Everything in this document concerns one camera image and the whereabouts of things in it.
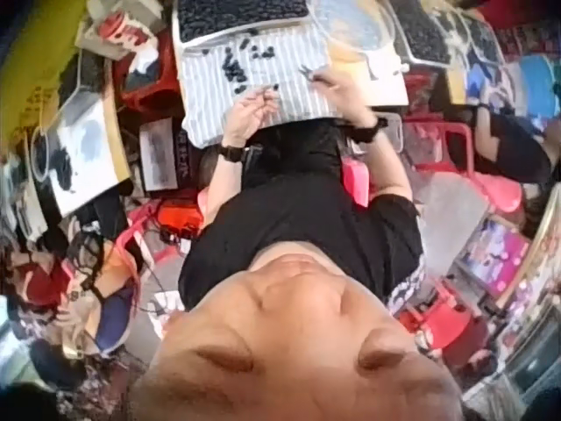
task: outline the bracelet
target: bracelet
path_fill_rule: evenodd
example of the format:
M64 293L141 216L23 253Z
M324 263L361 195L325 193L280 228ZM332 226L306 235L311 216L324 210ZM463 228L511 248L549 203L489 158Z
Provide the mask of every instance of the bracelet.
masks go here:
M374 127L370 128L357 128L352 125L345 125L344 129L348 137L354 140L356 143L372 143L374 137L378 134L381 129L385 129L389 126L387 118L379 117L378 122Z

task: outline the pink sign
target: pink sign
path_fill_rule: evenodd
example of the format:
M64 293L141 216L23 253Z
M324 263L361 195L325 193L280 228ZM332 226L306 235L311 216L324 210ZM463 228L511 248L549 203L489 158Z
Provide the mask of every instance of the pink sign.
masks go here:
M515 278L528 248L529 241L520 233L488 218L472 236L459 262L497 298Z

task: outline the striped cloth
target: striped cloth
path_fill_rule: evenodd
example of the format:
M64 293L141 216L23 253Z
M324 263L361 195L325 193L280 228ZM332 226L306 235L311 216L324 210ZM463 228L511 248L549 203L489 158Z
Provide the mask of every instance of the striped cloth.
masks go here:
M244 51L239 46L246 38L251 42ZM258 52L274 48L272 59L253 59L252 47ZM238 96L234 89L240 85L228 82L222 69L229 47L248 78L244 82L249 89L279 84L280 112L266 121L266 127L312 118L335 117L327 101L319 96L300 74L301 65L311 69L329 64L327 44L319 30L312 24L291 26L261 32L255 37L247 33L233 35L219 46L209 47L204 55L201 50L187 50L181 57L179 78L186 92L183 128L193 145L204 148L218 143L224 134L224 122L228 110Z

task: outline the man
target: man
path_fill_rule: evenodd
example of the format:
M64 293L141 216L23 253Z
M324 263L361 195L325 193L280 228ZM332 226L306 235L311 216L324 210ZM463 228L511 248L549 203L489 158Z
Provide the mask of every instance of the man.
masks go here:
M446 117L473 128L476 171L521 183L546 183L559 162L561 119L553 118L541 132L528 118L493 114L492 98L501 95L486 82L476 111L453 111ZM448 141L452 160L465 169L465 140L461 135L451 134Z
M207 226L181 271L189 312L170 322L133 391L135 419L461 418L451 376L417 352L383 303L422 252L405 171L352 80L332 70L314 80L355 140L370 142L376 197L354 204L340 162L333 171L337 153L305 138L288 173L241 191L235 155L277 98L262 90L237 102Z

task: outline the black watch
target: black watch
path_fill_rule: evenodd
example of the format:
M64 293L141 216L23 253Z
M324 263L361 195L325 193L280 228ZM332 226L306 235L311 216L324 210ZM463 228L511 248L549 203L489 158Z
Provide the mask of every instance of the black watch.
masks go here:
M218 146L218 153L220 153L228 162L242 162L247 155L244 147L234 146Z
M387 118L378 117L378 122L374 127L359 129L353 125L346 125L344 128L347 136L356 143L372 143L378 132L386 127L388 127Z

